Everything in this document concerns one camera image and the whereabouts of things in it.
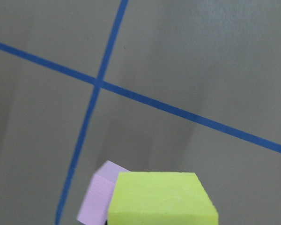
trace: gray floor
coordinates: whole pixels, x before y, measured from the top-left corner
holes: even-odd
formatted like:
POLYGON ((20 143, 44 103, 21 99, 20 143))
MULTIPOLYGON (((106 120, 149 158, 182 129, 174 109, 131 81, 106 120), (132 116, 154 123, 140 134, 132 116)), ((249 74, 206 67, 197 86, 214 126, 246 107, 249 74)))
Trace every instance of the gray floor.
MULTIPOLYGON (((96 76, 119 0, 0 0, 0 42, 96 76)), ((127 6, 105 80, 281 144, 281 0, 127 6)), ((0 225, 53 224, 92 85, 0 51, 0 225)), ((105 160, 196 172, 221 225, 281 224, 281 154, 102 90, 61 224, 105 160)))

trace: yellow foam block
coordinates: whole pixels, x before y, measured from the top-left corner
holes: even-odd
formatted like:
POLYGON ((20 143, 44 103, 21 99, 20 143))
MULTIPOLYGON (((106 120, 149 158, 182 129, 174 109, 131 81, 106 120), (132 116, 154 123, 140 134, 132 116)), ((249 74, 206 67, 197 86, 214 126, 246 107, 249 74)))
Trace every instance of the yellow foam block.
POLYGON ((218 225, 218 213, 191 172, 121 172, 108 225, 218 225))

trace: blue tape line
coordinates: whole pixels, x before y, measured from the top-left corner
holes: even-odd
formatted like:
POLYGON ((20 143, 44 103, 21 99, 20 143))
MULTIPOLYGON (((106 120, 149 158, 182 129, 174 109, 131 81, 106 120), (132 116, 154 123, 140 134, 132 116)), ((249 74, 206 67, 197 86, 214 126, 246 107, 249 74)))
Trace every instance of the blue tape line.
POLYGON ((43 67, 55 70, 55 71, 60 72, 62 74, 66 74, 66 75, 71 76, 73 78, 76 78, 78 80, 81 80, 81 81, 84 81, 84 82, 87 82, 87 83, 90 83, 90 84, 94 84, 96 82, 96 79, 94 77, 91 77, 91 76, 88 76, 86 74, 80 73, 76 70, 64 67, 64 66, 59 65, 57 63, 45 60, 43 58, 40 58, 38 56, 35 56, 33 54, 24 52, 24 51, 19 50, 19 49, 13 48, 13 47, 5 45, 3 43, 0 43, 0 50, 2 50, 4 52, 7 52, 9 54, 18 56, 18 57, 20 57, 22 59, 25 59, 25 60, 28 60, 30 62, 34 62, 36 64, 39 64, 39 65, 43 66, 43 67))
MULTIPOLYGON (((18 49, 13 48, 13 47, 10 47, 10 46, 5 45, 3 43, 0 43, 0 50, 5 51, 5 52, 10 53, 10 54, 13 54, 15 56, 18 56, 20 58, 29 60, 29 61, 34 62, 36 64, 39 64, 41 66, 47 67, 49 69, 52 69, 52 70, 58 71, 60 73, 66 74, 68 76, 74 77, 74 78, 79 79, 81 81, 84 81, 84 82, 87 82, 87 83, 90 83, 90 84, 93 84, 93 85, 102 86, 102 88, 104 88, 106 90, 112 91, 114 93, 120 94, 122 96, 125 96, 127 98, 136 100, 138 102, 142 102, 142 103, 144 103, 146 105, 150 105, 154 108, 163 110, 165 112, 174 114, 176 116, 185 118, 187 120, 202 124, 204 126, 213 128, 215 130, 224 132, 224 133, 232 135, 234 137, 238 137, 240 139, 246 140, 246 141, 254 143, 256 145, 259 145, 259 146, 265 147, 267 149, 274 150, 276 152, 281 153, 281 145, 280 144, 277 144, 277 143, 271 142, 269 140, 257 137, 255 135, 251 135, 249 133, 237 130, 235 128, 226 126, 224 124, 215 122, 213 120, 198 116, 198 115, 193 114, 191 112, 184 111, 182 109, 179 109, 179 108, 173 107, 171 105, 162 103, 160 101, 148 98, 148 97, 140 95, 138 93, 135 93, 135 92, 126 90, 124 88, 118 87, 116 85, 113 85, 113 84, 110 84, 110 83, 107 83, 107 82, 103 82, 103 83, 97 82, 96 78, 93 78, 89 75, 86 75, 86 74, 80 73, 78 71, 69 69, 67 67, 61 66, 61 65, 56 64, 54 62, 50 62, 48 60, 42 59, 38 56, 26 53, 24 51, 18 50, 18 49)), ((109 58, 110 57, 108 57, 108 58, 106 57, 106 59, 104 60, 105 61, 104 64, 108 64, 109 58)), ((105 68, 105 70, 101 69, 101 71, 102 72, 100 72, 100 73, 104 74, 103 72, 106 71, 106 68, 105 68)))
POLYGON ((105 73, 106 73, 106 69, 108 67, 109 59, 111 57, 113 46, 114 46, 114 43, 116 41, 118 30, 120 28, 121 21, 123 19, 127 4, 128 4, 128 0, 122 0, 121 1, 120 5, 119 5, 119 8, 118 8, 116 18, 114 20, 114 23, 113 23, 113 26, 112 26, 112 29, 111 29, 109 40, 108 40, 108 43, 107 43, 107 46, 106 46, 106 49, 105 49, 105 52, 104 52, 104 56, 103 56, 103 59, 102 59, 101 65, 100 65, 100 69, 99 69, 99 72, 98 72, 97 82, 95 83, 95 87, 94 87, 94 90, 93 90, 93 93, 92 93, 92 96, 91 96, 91 99, 90 99, 90 102, 89 102, 89 105, 88 105, 88 109, 87 109, 87 112, 85 114, 85 118, 84 118, 81 130, 80 130, 80 133, 79 133, 79 137, 78 137, 78 140, 77 140, 77 143, 76 143, 76 147, 75 147, 74 154, 73 154, 73 157, 72 157, 72 160, 71 160, 71 164, 70 164, 70 167, 68 169, 66 181, 64 183, 63 190, 62 190, 62 193, 61 193, 61 196, 60 196, 60 199, 59 199, 59 203, 58 203, 58 206, 57 206, 57 209, 56 209, 56 215, 55 215, 55 224, 56 225, 59 225, 59 223, 60 223, 62 212, 63 212, 63 209, 64 209, 65 204, 66 204, 68 192, 69 192, 70 187, 71 187, 71 183, 72 183, 72 179, 73 179, 73 176, 74 176, 75 168, 78 164, 79 156, 81 154, 82 146, 83 146, 83 143, 84 143, 84 140, 85 140, 85 135, 86 135, 86 132, 87 132, 87 129, 88 129, 88 124, 89 124, 89 121, 91 119, 91 115, 94 111, 94 108, 96 106, 96 102, 98 100, 98 96, 99 96, 100 89, 101 89, 101 84, 104 80, 104 76, 105 76, 105 73))
POLYGON ((133 99, 135 101, 144 103, 146 105, 152 106, 156 109, 160 109, 162 111, 174 114, 176 116, 179 116, 181 118, 193 121, 195 123, 199 123, 203 126, 221 131, 223 133, 229 134, 231 136, 243 139, 245 141, 251 142, 253 144, 265 147, 267 149, 271 149, 274 150, 276 152, 281 153, 281 145, 271 142, 269 140, 266 140, 264 138, 255 136, 255 135, 251 135, 247 132, 235 129, 233 127, 229 127, 227 125, 221 124, 219 122, 204 118, 202 116, 196 115, 194 113, 179 109, 177 107, 165 104, 163 102, 154 100, 152 98, 146 97, 144 95, 135 93, 133 91, 121 88, 119 86, 116 86, 114 84, 108 83, 108 82, 103 82, 102 83, 102 88, 105 90, 109 90, 111 92, 114 92, 116 94, 122 95, 124 97, 133 99))
POLYGON ((109 36, 108 44, 105 49, 105 54, 103 56, 102 63, 101 63, 100 69, 99 69, 99 73, 98 73, 98 77, 97 77, 99 83, 101 83, 104 79, 104 75, 105 75, 105 72, 106 72, 106 69, 107 69, 107 66, 109 63, 109 59, 111 58, 113 46, 116 41, 118 30, 120 28, 120 24, 122 22, 127 4, 128 4, 128 0, 122 0, 119 5, 118 12, 117 12, 116 18, 114 20, 110 36, 109 36))
POLYGON ((89 101, 89 105, 88 105, 88 109, 85 113, 85 117, 83 120, 83 124, 78 136, 78 140, 75 146, 75 150, 72 156, 72 160, 71 160, 71 164, 69 166, 68 172, 67 172, 67 177, 66 177, 66 181, 64 183, 61 195, 60 195, 60 199, 59 199, 59 203, 56 209, 56 213, 55 213, 55 224, 58 225, 60 223, 60 219, 62 216, 62 212, 63 209, 65 207, 66 204, 66 200, 67 200, 67 196, 71 187, 71 183, 72 183, 72 179, 75 173, 75 168, 77 166, 78 160, 79 160, 79 156, 81 154, 81 150, 82 150, 82 146, 85 140, 85 135, 86 132, 88 130, 88 124, 89 124, 89 120, 91 118, 91 115, 94 111, 94 108, 96 106, 96 102, 98 99, 98 95, 99 95, 99 91, 100 91, 100 87, 99 86, 95 86, 89 101))

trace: cube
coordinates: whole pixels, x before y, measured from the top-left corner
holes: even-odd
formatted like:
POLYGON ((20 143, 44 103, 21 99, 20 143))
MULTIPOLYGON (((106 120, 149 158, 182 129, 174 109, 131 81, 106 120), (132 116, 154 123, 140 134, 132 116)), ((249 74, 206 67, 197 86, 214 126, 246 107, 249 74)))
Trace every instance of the cube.
POLYGON ((218 225, 218 213, 195 173, 120 173, 108 225, 218 225))
POLYGON ((85 225, 105 225, 119 172, 128 172, 128 170, 106 161, 94 173, 78 213, 78 221, 85 225))

